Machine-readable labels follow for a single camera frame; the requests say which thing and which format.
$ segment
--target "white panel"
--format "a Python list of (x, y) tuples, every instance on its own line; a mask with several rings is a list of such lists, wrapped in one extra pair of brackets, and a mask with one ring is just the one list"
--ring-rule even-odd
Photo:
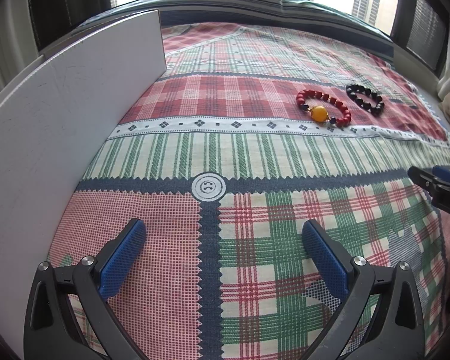
[(0, 333), (19, 356), (35, 269), (75, 186), (165, 70), (158, 12), (145, 12), (64, 49), (0, 103)]

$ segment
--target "blue gripper pad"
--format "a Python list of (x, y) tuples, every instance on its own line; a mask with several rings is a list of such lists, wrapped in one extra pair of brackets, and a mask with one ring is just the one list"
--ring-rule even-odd
[(449, 170), (444, 169), (440, 166), (434, 166), (432, 169), (432, 174), (435, 177), (438, 177), (439, 179), (442, 179), (443, 181), (450, 183), (450, 171)]
[(128, 272), (145, 244), (146, 229), (142, 221), (137, 221), (108, 259), (100, 274), (98, 291), (103, 300), (115, 296), (120, 291)]
[(347, 272), (310, 221), (303, 224), (302, 243), (330, 293), (344, 302), (348, 296)]

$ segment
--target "window frame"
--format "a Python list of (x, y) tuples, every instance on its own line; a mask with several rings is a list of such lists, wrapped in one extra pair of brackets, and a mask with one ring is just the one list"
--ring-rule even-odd
[(440, 0), (426, 0), (426, 2), (430, 4), (432, 9), (437, 13), (440, 20), (445, 24), (445, 39), (443, 41), (442, 49), (440, 50), (440, 55), (437, 60), (437, 66), (435, 67), (435, 69), (429, 66), (422, 58), (420, 58), (419, 55), (413, 52), (413, 50), (407, 48), (408, 39), (410, 38), (413, 20), (415, 17), (416, 0), (398, 0), (394, 25), (391, 29), (390, 38), (395, 44), (406, 50), (409, 55), (418, 59), (437, 77), (440, 77), (445, 67), (445, 60), (447, 59), (450, 15), (442, 2), (440, 2)]

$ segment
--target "patchwork tablecloth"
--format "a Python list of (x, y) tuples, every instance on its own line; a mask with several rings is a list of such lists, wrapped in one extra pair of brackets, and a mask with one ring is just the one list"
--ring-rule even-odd
[[(151, 360), (297, 359), (339, 304), (301, 243), (315, 218), (351, 255), (410, 263), (430, 350), (446, 325), (450, 215), (407, 169), (450, 169), (450, 140), (411, 86), (376, 56), (296, 30), (204, 23), (164, 29), (163, 42), (167, 71), (85, 172), (54, 266), (96, 254), (140, 218), (145, 248), (109, 303)], [(347, 98), (348, 83), (382, 94), (381, 117)], [(342, 100), (352, 124), (311, 121), (295, 105), (305, 87)]]

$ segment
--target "bracelet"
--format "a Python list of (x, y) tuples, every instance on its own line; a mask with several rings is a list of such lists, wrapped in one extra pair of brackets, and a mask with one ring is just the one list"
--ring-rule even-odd
[[(358, 84), (347, 85), (346, 93), (348, 97), (350, 97), (356, 103), (356, 105), (362, 107), (367, 111), (370, 110), (370, 113), (373, 116), (380, 116), (380, 114), (383, 112), (383, 109), (385, 108), (385, 103), (383, 102), (382, 97), (377, 92), (372, 92), (370, 88), (365, 88), (363, 85)], [(363, 93), (367, 97), (371, 97), (378, 104), (372, 107), (372, 105), (369, 102), (364, 102), (363, 99), (358, 97), (356, 95), (357, 93)]]
[[(338, 119), (335, 117), (329, 118), (328, 112), (323, 105), (316, 105), (315, 107), (310, 109), (308, 104), (305, 104), (305, 100), (309, 98), (322, 99), (328, 101), (330, 104), (334, 105), (342, 112), (343, 117), (340, 117)], [(334, 124), (337, 127), (346, 127), (350, 124), (350, 121), (352, 120), (352, 115), (348, 110), (347, 106), (343, 104), (340, 100), (337, 100), (335, 97), (330, 97), (328, 93), (322, 93), (320, 91), (305, 89), (303, 91), (300, 91), (296, 96), (296, 103), (303, 111), (310, 112), (310, 116), (316, 122), (328, 121), (330, 124)]]

